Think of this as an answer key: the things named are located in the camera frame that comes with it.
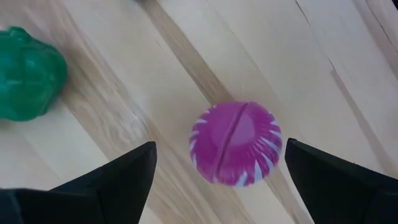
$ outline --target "green toy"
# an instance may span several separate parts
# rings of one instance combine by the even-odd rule
[[[67,79],[54,47],[23,28],[0,31],[0,118],[28,121],[45,114]]]

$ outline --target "pink ball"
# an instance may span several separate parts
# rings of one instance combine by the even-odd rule
[[[212,106],[192,129],[190,155],[211,183],[243,187],[267,177],[282,153],[274,116],[255,102]]]

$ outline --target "light wooden surface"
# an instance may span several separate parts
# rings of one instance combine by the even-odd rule
[[[51,189],[154,140],[141,223],[312,223],[284,161],[248,188],[205,182],[192,124],[258,101],[285,140],[398,178],[397,24],[390,0],[0,0],[0,26],[53,44],[70,71],[49,114],[0,122],[0,187]]]

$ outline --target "wooden floor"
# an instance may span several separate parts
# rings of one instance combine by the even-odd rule
[[[141,223],[312,223],[284,161],[265,181],[205,182],[188,135],[228,100],[398,178],[398,11],[390,0],[0,0],[0,26],[56,46],[69,82],[49,114],[0,122],[0,187],[51,189],[154,140]]]

